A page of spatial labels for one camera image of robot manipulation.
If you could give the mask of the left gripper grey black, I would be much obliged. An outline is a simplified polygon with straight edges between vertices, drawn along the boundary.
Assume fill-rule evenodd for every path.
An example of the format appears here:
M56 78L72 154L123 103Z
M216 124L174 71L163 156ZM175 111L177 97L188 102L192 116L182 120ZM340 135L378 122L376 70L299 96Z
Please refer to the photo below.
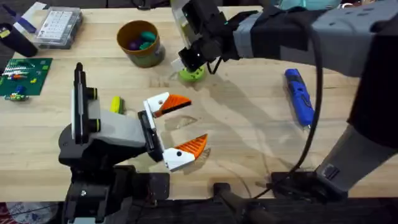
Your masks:
M166 168L175 172L201 156L208 135L164 150L146 112L159 118L191 104L191 99L185 96L165 92L144 100L146 111L138 112L138 117L133 118L102 110L99 100L89 101L88 130L82 133L80 124L72 119L58 139L58 161L68 167L113 167L147 153L156 162L164 159Z

